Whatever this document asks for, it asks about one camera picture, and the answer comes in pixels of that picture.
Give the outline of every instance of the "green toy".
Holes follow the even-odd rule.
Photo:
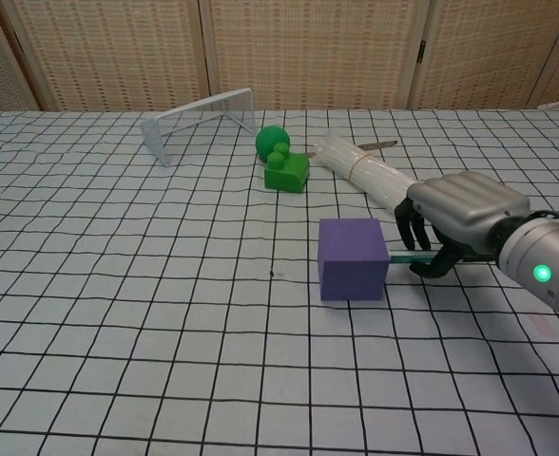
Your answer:
[[[290,137],[276,125],[266,126],[257,135],[257,154],[267,165],[264,186],[290,193],[302,193],[309,177],[309,157],[290,152]]]
[[[263,162],[267,162],[267,157],[277,143],[286,143],[290,148],[290,137],[286,130],[277,125],[266,126],[257,135],[256,147],[257,154]]]

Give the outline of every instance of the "green led light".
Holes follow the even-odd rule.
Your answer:
[[[547,282],[552,278],[552,269],[545,264],[538,264],[533,269],[533,276],[538,282]]]

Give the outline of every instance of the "transparent plastic frame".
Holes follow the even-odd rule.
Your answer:
[[[193,128],[221,117],[232,120],[252,135],[257,133],[254,117],[254,93],[251,88],[240,88],[219,93],[197,102],[170,109],[141,123],[145,145],[157,159],[169,166],[168,151],[165,150],[167,137],[171,134]],[[171,155],[181,155],[184,146],[172,146]]]

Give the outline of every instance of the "green building block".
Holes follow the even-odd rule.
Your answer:
[[[264,168],[264,186],[290,193],[302,193],[309,177],[309,157],[291,154],[285,142],[275,144],[267,156]]]

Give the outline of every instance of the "green ball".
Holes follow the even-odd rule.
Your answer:
[[[266,126],[257,135],[256,147],[257,154],[263,162],[267,161],[267,157],[277,143],[286,143],[290,147],[290,137],[286,130],[277,125]]]

